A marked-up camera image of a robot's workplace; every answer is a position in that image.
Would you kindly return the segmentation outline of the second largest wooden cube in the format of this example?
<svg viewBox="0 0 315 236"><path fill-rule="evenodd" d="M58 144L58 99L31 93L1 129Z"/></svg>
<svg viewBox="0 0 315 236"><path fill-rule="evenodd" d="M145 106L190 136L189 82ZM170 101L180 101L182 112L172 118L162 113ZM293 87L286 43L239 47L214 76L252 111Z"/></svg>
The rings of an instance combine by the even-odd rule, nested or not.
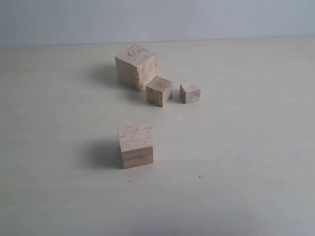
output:
<svg viewBox="0 0 315 236"><path fill-rule="evenodd" d="M151 129L150 126L144 124L118 128L124 169L153 164Z"/></svg>

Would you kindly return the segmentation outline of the smallest wooden cube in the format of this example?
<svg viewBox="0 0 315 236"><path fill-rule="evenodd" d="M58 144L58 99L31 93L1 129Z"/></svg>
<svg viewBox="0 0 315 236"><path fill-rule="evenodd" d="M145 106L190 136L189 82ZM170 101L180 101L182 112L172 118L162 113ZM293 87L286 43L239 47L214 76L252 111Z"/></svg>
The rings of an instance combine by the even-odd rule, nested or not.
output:
<svg viewBox="0 0 315 236"><path fill-rule="evenodd" d="M184 104L199 101L201 89L196 82L180 83L180 98Z"/></svg>

